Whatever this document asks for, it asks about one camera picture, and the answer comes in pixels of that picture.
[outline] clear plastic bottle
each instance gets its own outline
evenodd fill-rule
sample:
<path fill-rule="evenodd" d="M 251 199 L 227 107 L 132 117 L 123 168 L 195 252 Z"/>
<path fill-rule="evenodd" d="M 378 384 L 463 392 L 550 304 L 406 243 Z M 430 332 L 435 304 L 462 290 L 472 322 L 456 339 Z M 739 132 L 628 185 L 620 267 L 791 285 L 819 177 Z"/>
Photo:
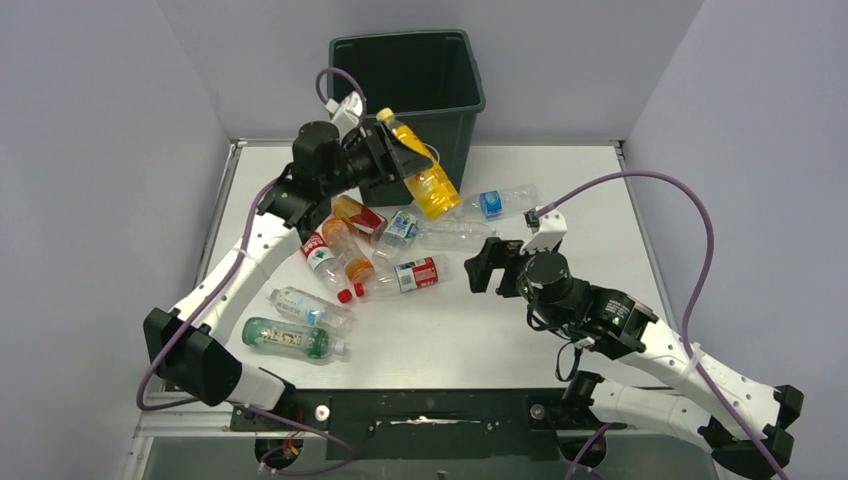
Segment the clear plastic bottle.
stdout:
<path fill-rule="evenodd" d="M 268 293 L 267 298 L 283 315 L 329 330 L 340 337 L 347 336 L 356 323 L 350 310 L 337 307 L 294 287 L 275 288 Z"/>
<path fill-rule="evenodd" d="M 339 195 L 333 200 L 333 216 L 344 220 L 351 232 L 371 245 L 377 244 L 387 224 L 386 217 L 347 195 Z"/>
<path fill-rule="evenodd" d="M 380 272 L 364 285 L 362 301 L 384 300 L 419 288 L 450 280 L 448 257 L 444 254 L 424 257 Z"/>
<path fill-rule="evenodd" d="M 395 212 L 371 255 L 371 261 L 381 268 L 389 268 L 397 263 L 418 234 L 418 217 L 405 211 Z"/>
<path fill-rule="evenodd" d="M 498 232 L 485 223 L 442 218 L 418 227 L 418 241 L 428 250 L 479 253 L 486 239 L 497 235 Z"/>
<path fill-rule="evenodd" d="M 390 108 L 377 112 L 377 121 L 382 122 L 391 130 L 395 138 L 407 148 L 424 155 L 433 161 L 433 166 L 427 170 L 405 178 L 403 181 L 409 193 L 418 202 L 421 210 L 430 220 L 439 218 L 443 213 L 459 205 L 459 193 L 453 186 L 442 166 L 430 153 L 430 150 L 418 139 L 407 125 L 400 122 Z"/>
<path fill-rule="evenodd" d="M 454 210 L 454 218 L 476 222 L 496 220 L 526 212 L 538 205 L 536 186 L 528 183 L 467 197 L 462 206 Z"/>
<path fill-rule="evenodd" d="M 347 277 L 344 274 L 344 265 L 333 255 L 333 251 L 321 238 L 321 234 L 315 232 L 300 247 L 306 264 L 312 272 L 321 280 L 328 290 L 336 294 L 336 298 L 342 303 L 353 300 L 353 294 L 348 288 Z"/>
<path fill-rule="evenodd" d="M 249 318 L 241 340 L 263 353 L 326 358 L 347 355 L 347 342 L 333 338 L 322 328 L 293 325 L 267 318 Z"/>
<path fill-rule="evenodd" d="M 371 260 L 368 260 L 368 257 L 359 249 L 359 245 L 356 244 L 356 240 L 341 219 L 327 220 L 321 227 L 321 232 L 324 234 L 327 245 L 344 264 L 345 275 L 353 282 L 356 295 L 361 297 L 362 284 L 374 275 L 374 265 L 371 264 Z"/>

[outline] red bottle cap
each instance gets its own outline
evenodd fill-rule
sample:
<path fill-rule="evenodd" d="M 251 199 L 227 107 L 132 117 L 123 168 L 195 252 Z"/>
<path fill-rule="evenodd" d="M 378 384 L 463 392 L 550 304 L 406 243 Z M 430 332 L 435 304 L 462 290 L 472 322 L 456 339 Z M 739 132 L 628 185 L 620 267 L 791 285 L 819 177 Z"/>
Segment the red bottle cap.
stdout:
<path fill-rule="evenodd" d="M 341 292 L 339 292 L 339 294 L 337 296 L 339 298 L 339 301 L 342 302 L 342 303 L 347 303 L 347 302 L 353 300 L 353 294 L 350 293 L 350 290 L 348 290 L 346 288 L 344 290 L 342 290 Z"/>

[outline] dark green bin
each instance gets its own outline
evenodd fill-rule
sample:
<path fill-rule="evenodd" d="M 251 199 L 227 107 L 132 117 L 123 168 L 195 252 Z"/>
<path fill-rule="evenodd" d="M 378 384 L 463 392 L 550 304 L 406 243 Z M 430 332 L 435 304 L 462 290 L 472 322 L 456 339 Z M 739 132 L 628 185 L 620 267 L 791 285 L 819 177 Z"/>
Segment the dark green bin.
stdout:
<path fill-rule="evenodd" d="M 330 42 L 330 66 L 359 82 L 368 102 L 368 120 L 384 107 L 434 146 L 442 168 L 459 190 L 474 122 L 486 107 L 477 62 L 462 30 L 362 35 Z M 327 94 L 337 101 L 351 92 L 338 75 L 330 76 Z M 402 183 L 362 189 L 366 205 L 407 205 Z"/>

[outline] white table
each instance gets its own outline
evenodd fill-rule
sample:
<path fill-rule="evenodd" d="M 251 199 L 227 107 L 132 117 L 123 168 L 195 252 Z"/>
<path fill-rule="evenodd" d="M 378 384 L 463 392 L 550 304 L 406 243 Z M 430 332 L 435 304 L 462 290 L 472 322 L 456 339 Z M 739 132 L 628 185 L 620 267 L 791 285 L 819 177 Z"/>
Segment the white table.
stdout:
<path fill-rule="evenodd" d="M 289 145 L 247 146 L 238 160 L 212 254 L 212 265 L 240 237 L 256 192 L 291 161 Z M 619 171 L 615 150 L 598 147 L 472 147 L 461 193 L 535 183 L 547 203 L 600 175 Z M 358 191 L 350 192 L 358 198 Z M 377 209 L 391 215 L 393 209 Z M 621 181 L 609 182 L 560 207 L 569 233 L 560 251 L 572 274 L 594 284 L 625 291 L 665 317 L 633 206 Z M 521 216 L 493 224 L 504 239 L 526 240 Z M 363 245 L 363 251 L 371 250 Z M 433 254 L 413 245 L 404 260 Z M 426 288 L 400 302 L 352 304 L 359 319 L 348 337 L 347 361 L 316 365 L 307 361 L 257 354 L 241 342 L 245 320 L 253 316 L 281 319 L 264 298 L 264 290 L 239 319 L 227 348 L 241 361 L 259 365 L 299 388 L 510 388 L 561 387 L 554 361 L 563 341 L 535 332 L 525 323 L 521 298 L 503 299 L 494 290 L 472 294 L 462 268 L 467 253 L 447 252 L 453 280 Z M 312 275 L 300 253 L 273 274 L 265 289 L 296 286 L 333 299 Z M 563 352 L 568 371 L 571 347 Z M 581 369 L 634 386 L 659 386 L 652 377 L 597 354 L 583 356 Z"/>

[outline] orange juice bottle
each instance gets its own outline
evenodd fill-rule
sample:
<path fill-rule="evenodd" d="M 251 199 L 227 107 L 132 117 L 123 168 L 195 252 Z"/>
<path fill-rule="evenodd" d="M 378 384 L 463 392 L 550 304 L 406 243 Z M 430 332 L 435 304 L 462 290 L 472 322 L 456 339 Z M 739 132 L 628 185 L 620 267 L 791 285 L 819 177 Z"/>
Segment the orange juice bottle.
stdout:
<path fill-rule="evenodd" d="M 415 201 L 418 202 L 418 206 L 430 220 L 439 218 L 441 214 L 459 205 L 459 194 L 456 192 L 453 183 L 412 129 L 400 122 L 390 108 L 384 108 L 377 112 L 377 120 L 383 122 L 400 143 L 433 161 L 432 167 L 403 180 L 406 183 L 406 188 L 409 189 L 409 193 L 412 194 Z"/>
<path fill-rule="evenodd" d="M 358 297 L 365 294 L 362 286 L 366 280 L 374 275 L 374 265 L 368 257 L 362 253 L 353 235 L 350 234 L 347 224 L 340 218 L 331 218 L 324 222 L 321 227 L 324 241 L 336 254 L 336 257 L 344 263 L 345 275 L 353 283 L 353 289 Z"/>
<path fill-rule="evenodd" d="M 339 195 L 333 200 L 333 216 L 344 220 L 351 232 L 376 245 L 386 229 L 386 217 L 348 197 Z"/>

